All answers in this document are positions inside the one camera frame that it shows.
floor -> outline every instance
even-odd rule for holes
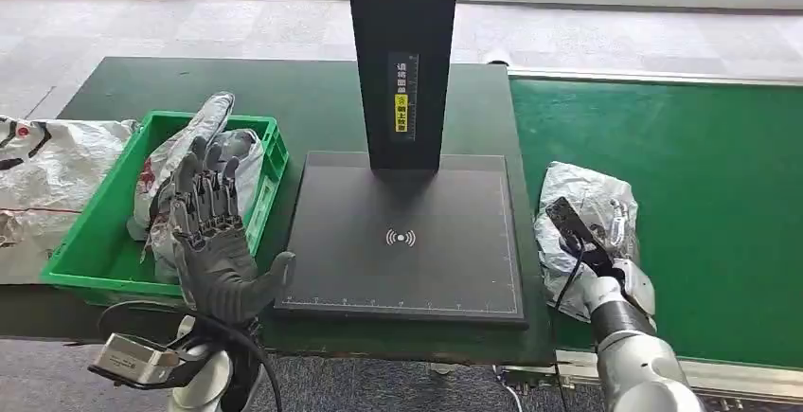
[[[500,47],[522,66],[803,79],[803,15],[460,5],[453,61],[479,63]],[[105,56],[354,60],[354,45],[344,1],[0,0],[0,115],[57,116]],[[165,392],[115,389],[87,372],[96,351],[0,341],[0,412],[164,409]],[[441,377],[421,363],[277,366],[290,412],[514,410],[489,367]],[[570,412],[602,410],[598,388],[567,397]],[[266,391],[259,406],[273,410]],[[562,410],[550,387],[524,407]]]
[[[454,62],[803,78],[803,15],[461,4]],[[0,114],[56,116],[104,56],[354,60],[334,0],[0,0]]]

yellow label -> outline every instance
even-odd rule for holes
[[[407,95],[397,94],[396,102],[396,133],[407,133]]]

plastic bag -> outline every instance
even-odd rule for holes
[[[551,306],[555,306],[558,294],[577,262],[561,249],[561,234],[544,213],[544,208],[561,196],[569,201],[601,241],[617,245],[617,256],[639,262],[638,239],[635,236],[638,203],[630,184],[594,170],[552,162],[546,169],[538,216],[534,223],[535,237],[540,245],[538,255],[544,271],[544,285],[551,295],[547,302]],[[586,265],[580,266],[577,277],[563,297],[562,313],[581,321],[589,320],[577,284],[581,282],[581,277],[595,275]]]
[[[196,137],[202,138],[207,146],[221,145],[220,164],[232,157],[240,159],[236,183],[241,215],[247,213],[256,199],[264,149],[253,130],[223,132],[233,106],[234,95],[227,92],[212,95],[186,128],[157,147],[143,165],[134,192],[134,215],[127,226],[131,237],[146,241],[146,249],[153,252],[154,276],[160,282],[178,282],[169,222],[170,200],[175,194],[171,176]]]
[[[0,116],[0,282],[39,282],[135,126]]]

gray glove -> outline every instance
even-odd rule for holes
[[[279,254],[270,271],[257,278],[237,210],[234,171],[240,161],[232,158],[221,168],[221,147],[204,147],[196,139],[174,174],[170,222],[176,267],[190,307],[239,324],[255,317],[287,285],[295,254]]]

green crate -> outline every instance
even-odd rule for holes
[[[141,260],[144,242],[126,229],[134,209],[136,179],[148,155],[187,126],[194,114],[151,112],[128,141],[95,195],[50,257],[42,282],[68,289],[90,304],[110,305],[131,299],[182,303],[181,290],[153,277],[153,256]],[[255,254],[288,161],[276,120],[231,116],[226,130],[250,128],[262,139],[265,156],[257,199],[243,222],[248,247]]]

